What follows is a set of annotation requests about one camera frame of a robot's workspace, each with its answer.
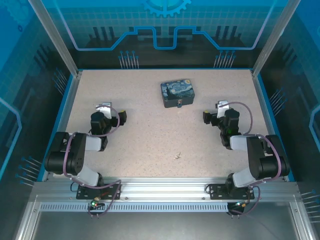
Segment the speckled tabletop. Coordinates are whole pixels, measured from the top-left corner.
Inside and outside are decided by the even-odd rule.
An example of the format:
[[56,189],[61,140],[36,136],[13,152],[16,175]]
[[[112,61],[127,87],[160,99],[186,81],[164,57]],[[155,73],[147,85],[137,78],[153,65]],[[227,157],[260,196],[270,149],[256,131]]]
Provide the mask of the speckled tabletop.
[[[193,104],[165,108],[160,83],[180,79],[191,80]],[[250,71],[216,69],[84,70],[66,130],[87,133],[95,106],[112,102],[126,110],[127,122],[108,136],[105,151],[85,153],[91,169],[105,177],[226,177],[247,167],[248,157],[225,149],[219,129],[203,123],[203,111],[212,112],[219,100],[247,104],[251,132],[267,134]],[[232,107],[246,132],[248,111]]]

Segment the metal base plate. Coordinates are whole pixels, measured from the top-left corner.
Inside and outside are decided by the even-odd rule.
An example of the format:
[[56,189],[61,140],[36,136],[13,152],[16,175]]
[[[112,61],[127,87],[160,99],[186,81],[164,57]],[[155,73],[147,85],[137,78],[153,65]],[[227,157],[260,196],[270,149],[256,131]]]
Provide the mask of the metal base plate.
[[[99,197],[101,195],[103,195],[101,197],[101,200],[111,200],[114,196],[114,194],[116,193],[116,190],[118,188],[119,184],[115,184],[113,186],[110,187],[106,187],[103,189],[92,189],[92,188],[88,188],[88,187],[84,187],[84,186],[80,186],[78,187],[77,193],[76,193],[76,199],[78,200],[93,200],[95,197]],[[120,199],[120,194],[121,194],[121,186],[119,188],[119,193],[116,194],[115,196],[115,200],[119,200]]]
[[[211,200],[247,200],[248,199],[248,188],[242,187],[237,188],[231,194],[228,194],[225,184],[210,184],[207,186],[208,192],[210,192]],[[250,193],[249,199],[255,199],[254,192]]]

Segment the beige work surface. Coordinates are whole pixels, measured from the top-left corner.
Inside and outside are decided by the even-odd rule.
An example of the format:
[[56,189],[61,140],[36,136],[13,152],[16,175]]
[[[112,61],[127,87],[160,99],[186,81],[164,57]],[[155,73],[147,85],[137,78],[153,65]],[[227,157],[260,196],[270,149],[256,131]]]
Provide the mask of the beige work surface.
[[[165,108],[160,84],[190,79],[192,105]],[[108,136],[103,152],[87,151],[84,162],[105,177],[226,177],[248,166],[246,152],[227,150],[217,127],[203,122],[219,100],[240,101],[253,114],[252,133],[267,134],[249,70],[84,70],[67,131],[87,133],[95,106],[112,102],[127,122]],[[239,131],[250,126],[241,105]]]

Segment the enclosure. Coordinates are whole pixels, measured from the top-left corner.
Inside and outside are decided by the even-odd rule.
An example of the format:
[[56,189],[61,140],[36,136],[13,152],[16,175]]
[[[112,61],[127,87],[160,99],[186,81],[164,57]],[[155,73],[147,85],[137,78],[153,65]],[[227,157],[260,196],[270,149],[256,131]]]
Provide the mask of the enclosure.
[[[319,1],[0,0],[0,22],[1,239],[319,239]],[[170,81],[192,83],[193,103],[165,108]],[[277,135],[290,165],[246,216],[207,192],[248,167],[204,124],[221,100],[246,104],[251,133]],[[45,162],[103,103],[127,121],[84,165],[122,182],[92,219]],[[248,110],[230,107],[245,133]]]

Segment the vertical metal post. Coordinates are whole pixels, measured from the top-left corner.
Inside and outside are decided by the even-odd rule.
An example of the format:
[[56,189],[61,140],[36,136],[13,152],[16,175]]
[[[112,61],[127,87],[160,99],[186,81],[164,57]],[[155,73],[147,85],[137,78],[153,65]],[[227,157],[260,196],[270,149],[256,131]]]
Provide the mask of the vertical metal post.
[[281,37],[286,26],[288,25],[292,15],[295,13],[299,3],[300,3],[300,0],[289,0],[288,3],[286,4],[286,6],[284,7],[284,9],[283,9],[281,15],[279,16],[268,40],[266,41],[259,57],[257,58],[254,66],[253,66],[253,69],[252,69],[253,77],[256,77],[260,73],[262,67],[266,63],[272,50],[274,49],[279,38]]
[[41,0],[28,0],[70,73],[77,77],[78,68]]

